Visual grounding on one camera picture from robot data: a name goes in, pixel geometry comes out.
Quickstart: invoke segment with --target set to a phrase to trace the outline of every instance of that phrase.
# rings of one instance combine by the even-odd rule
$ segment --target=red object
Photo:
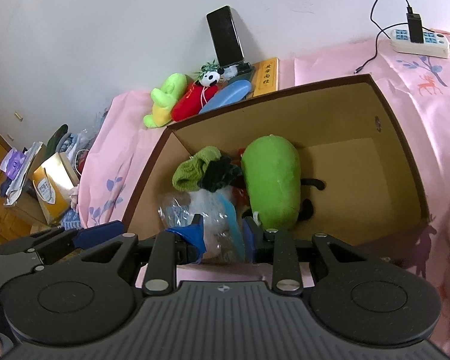
[[[218,92],[216,85],[204,87],[192,83],[188,86],[187,93],[175,104],[172,109],[172,119],[175,122],[197,115],[207,102]]]

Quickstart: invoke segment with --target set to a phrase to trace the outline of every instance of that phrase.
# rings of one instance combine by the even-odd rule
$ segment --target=blue leaf print
[[[109,210],[113,206],[113,200],[107,200],[103,205],[103,212]]]
[[[113,180],[108,179],[106,181],[106,188],[111,192],[113,189],[113,186],[115,185],[115,183],[113,182]]]

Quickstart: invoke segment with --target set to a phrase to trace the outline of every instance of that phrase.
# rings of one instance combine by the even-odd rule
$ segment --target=clear plastic packaging
[[[163,225],[188,226],[193,215],[203,216],[203,241],[207,252],[203,263],[238,263],[245,261],[243,237],[236,222],[232,188],[217,192],[199,190],[172,192],[159,197],[158,213]]]

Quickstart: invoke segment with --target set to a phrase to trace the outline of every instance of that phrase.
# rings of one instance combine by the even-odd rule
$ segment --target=smartphone
[[[242,46],[236,35],[230,7],[226,5],[210,12],[207,15],[207,21],[219,65],[225,68],[242,62]]]

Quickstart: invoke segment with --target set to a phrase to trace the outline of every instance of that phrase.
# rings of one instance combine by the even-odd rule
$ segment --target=green plush toy
[[[187,90],[187,77],[174,73],[168,77],[160,89],[151,91],[150,97],[154,102],[151,114],[143,118],[145,126],[149,128],[162,127],[172,120],[171,111],[175,104]]]
[[[300,159],[285,138],[254,140],[242,156],[242,170],[253,212],[264,228],[288,230],[300,211]]]

